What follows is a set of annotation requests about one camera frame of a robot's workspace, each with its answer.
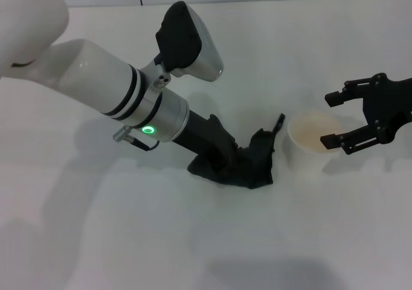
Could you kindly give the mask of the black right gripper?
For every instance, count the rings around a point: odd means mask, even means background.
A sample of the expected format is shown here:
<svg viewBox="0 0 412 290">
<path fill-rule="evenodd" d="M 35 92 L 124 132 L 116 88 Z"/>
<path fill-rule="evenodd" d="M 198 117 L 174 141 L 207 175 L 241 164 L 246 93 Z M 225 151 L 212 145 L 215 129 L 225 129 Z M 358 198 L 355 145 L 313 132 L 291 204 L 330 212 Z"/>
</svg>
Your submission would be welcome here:
<svg viewBox="0 0 412 290">
<path fill-rule="evenodd" d="M 380 142 L 392 142 L 396 132 L 411 122 L 411 79 L 392 81 L 385 73 L 346 81 L 341 92 L 324 97 L 329 107 L 362 99 L 368 126 L 348 133 L 324 135 L 320 141 L 328 150 L 342 148 L 347 155 Z"/>
</svg>

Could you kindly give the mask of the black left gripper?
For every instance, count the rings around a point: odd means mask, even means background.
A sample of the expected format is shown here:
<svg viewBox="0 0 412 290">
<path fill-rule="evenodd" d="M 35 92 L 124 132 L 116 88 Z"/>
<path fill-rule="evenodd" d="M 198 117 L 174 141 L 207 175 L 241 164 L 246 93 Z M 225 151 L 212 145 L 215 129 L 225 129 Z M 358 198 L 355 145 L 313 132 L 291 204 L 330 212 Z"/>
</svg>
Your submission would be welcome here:
<svg viewBox="0 0 412 290">
<path fill-rule="evenodd" d="M 205 157 L 216 173 L 232 166 L 238 148 L 236 140 L 217 116 L 210 115 L 205 119 L 192 110 L 183 131 L 173 142 Z"/>
</svg>

